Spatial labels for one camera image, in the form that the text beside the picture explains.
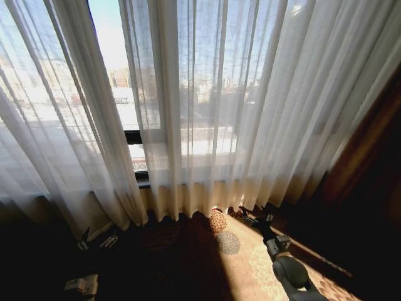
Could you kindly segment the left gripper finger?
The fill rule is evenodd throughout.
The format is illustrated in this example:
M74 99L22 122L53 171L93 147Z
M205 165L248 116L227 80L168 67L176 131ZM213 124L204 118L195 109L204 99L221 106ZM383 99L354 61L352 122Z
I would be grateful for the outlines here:
M77 247L81 251L87 251L89 249L88 246L88 237L90 233L90 227L88 227L85 232L82 234L80 241L76 243Z
M118 241L118 233L114 231L110 236L108 236L105 241L100 244L100 249L110 249Z

